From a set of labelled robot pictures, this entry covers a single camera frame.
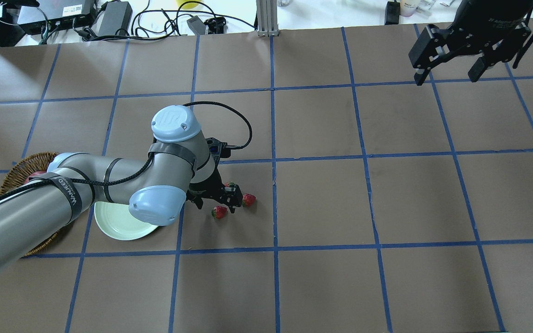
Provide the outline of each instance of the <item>wicker basket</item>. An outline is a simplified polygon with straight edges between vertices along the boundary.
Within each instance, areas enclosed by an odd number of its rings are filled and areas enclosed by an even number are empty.
[[[36,171],[46,171],[49,167],[49,164],[53,162],[53,159],[58,155],[58,153],[53,152],[42,152],[38,154],[33,154],[19,161],[6,175],[0,188],[0,195],[6,194],[7,192],[18,188],[24,185],[24,180],[35,173]],[[28,251],[24,257],[28,255],[33,255],[38,251],[48,247],[54,240],[66,233],[70,224],[64,226],[60,230],[56,231],[54,234],[51,234],[46,240],[38,244],[34,249]]]

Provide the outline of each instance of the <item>white plate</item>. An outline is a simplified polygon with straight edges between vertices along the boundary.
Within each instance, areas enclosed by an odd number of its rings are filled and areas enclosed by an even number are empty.
[[[98,228],[107,236],[119,241],[137,240],[157,228],[156,225],[134,218],[126,204],[96,202],[93,205],[93,215]]]

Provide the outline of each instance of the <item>metal post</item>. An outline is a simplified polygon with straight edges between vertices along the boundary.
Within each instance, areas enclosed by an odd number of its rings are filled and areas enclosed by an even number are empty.
[[[279,36],[277,0],[256,0],[258,36]]]

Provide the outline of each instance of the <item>light blue joint cap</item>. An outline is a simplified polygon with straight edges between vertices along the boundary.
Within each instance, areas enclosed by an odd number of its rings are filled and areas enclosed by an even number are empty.
[[[170,105],[159,110],[152,119],[154,137],[162,142],[181,142],[201,131],[201,124],[191,109]]]
[[[135,192],[129,199],[129,213],[139,221],[167,226],[178,220],[186,193],[178,187],[155,185]]]
[[[53,159],[53,162],[49,164],[49,167],[46,169],[48,173],[52,173],[53,170],[59,168],[59,165],[63,163],[64,160],[67,160],[67,158],[70,158],[71,156],[74,156],[74,154],[87,154],[87,153],[61,153],[55,156]]]

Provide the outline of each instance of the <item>barcode sticker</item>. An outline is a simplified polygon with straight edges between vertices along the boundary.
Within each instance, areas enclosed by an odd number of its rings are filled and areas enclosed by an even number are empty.
[[[63,7],[63,17],[76,15],[78,13],[81,13],[81,9],[82,8],[83,8],[83,5],[75,5],[75,6]]]

